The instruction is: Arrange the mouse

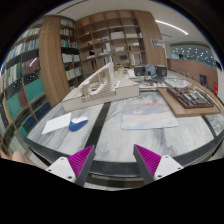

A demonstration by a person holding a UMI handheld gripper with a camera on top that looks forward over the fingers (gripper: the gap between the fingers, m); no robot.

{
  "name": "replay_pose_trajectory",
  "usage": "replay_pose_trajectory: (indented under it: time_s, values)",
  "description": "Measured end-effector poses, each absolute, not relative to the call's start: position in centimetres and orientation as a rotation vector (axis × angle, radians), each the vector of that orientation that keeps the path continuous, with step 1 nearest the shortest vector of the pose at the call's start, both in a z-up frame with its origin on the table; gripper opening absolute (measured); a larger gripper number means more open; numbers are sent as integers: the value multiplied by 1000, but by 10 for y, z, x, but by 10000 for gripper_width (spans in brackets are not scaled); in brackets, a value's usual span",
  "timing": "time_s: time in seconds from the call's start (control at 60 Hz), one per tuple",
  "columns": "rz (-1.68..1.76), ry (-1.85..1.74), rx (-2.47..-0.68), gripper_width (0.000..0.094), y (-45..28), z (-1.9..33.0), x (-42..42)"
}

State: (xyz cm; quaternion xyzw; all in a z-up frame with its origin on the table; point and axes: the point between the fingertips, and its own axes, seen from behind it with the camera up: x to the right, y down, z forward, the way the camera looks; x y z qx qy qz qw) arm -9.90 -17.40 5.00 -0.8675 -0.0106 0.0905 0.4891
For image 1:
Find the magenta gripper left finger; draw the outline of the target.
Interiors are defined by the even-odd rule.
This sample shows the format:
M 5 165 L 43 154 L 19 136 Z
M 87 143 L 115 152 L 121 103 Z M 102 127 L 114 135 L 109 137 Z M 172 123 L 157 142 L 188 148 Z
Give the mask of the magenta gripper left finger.
M 47 171 L 83 187 L 94 156 L 95 146 L 91 145 L 68 158 L 58 158 L 47 168 Z

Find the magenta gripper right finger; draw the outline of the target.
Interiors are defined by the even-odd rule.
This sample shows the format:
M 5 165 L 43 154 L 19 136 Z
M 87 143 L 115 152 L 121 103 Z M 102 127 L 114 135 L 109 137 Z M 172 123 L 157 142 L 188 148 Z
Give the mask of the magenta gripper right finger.
M 160 180 L 183 168 L 169 155 L 160 156 L 137 144 L 134 145 L 133 154 L 145 185 Z

